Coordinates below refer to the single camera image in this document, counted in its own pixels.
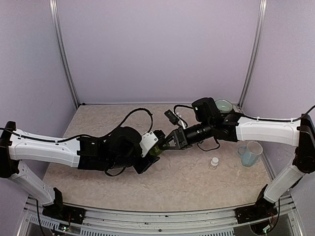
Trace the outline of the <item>green pill organizer box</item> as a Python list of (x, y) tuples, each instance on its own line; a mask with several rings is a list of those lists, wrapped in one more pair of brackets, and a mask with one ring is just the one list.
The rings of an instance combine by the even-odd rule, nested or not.
[(163, 150), (160, 149), (158, 146), (154, 146), (152, 147), (149, 152), (148, 152), (148, 155), (150, 156), (159, 156), (163, 153)]

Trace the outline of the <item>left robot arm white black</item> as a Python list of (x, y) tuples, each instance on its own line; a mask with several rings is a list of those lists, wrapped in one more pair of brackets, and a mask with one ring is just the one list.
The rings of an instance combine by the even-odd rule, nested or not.
[(149, 130), (141, 135), (132, 127), (119, 124), (108, 134), (95, 137), (79, 134), (66, 139), (29, 134), (7, 122), (0, 136), (0, 176), (21, 185), (43, 206), (43, 214), (56, 219), (71, 215), (71, 207), (63, 203), (60, 190), (45, 184), (26, 165), (36, 160), (66, 165), (79, 170), (101, 171), (133, 167), (142, 174), (159, 160), (150, 154), (160, 137)]

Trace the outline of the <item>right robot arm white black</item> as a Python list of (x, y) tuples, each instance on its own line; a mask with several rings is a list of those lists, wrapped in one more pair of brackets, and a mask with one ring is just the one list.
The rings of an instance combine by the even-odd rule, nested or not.
[(242, 113), (220, 113), (214, 99), (201, 98), (192, 103), (197, 125), (173, 130), (159, 144), (162, 150), (187, 149), (208, 138), (215, 141), (263, 141), (296, 148), (291, 164), (260, 192), (252, 214), (262, 218), (288, 189), (315, 170), (315, 127), (308, 114), (287, 120), (252, 118)]

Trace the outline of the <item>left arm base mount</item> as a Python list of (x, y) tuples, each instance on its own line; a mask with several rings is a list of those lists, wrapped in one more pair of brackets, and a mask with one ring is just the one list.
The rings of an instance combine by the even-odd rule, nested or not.
[(86, 210), (80, 207), (57, 204), (44, 206), (42, 214), (68, 223), (82, 224)]

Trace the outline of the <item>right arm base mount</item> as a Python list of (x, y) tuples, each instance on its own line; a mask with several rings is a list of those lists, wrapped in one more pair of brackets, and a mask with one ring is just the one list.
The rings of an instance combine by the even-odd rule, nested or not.
[(278, 210), (275, 206), (267, 208), (265, 206), (251, 205), (238, 207), (234, 211), (238, 224), (260, 220), (278, 214)]

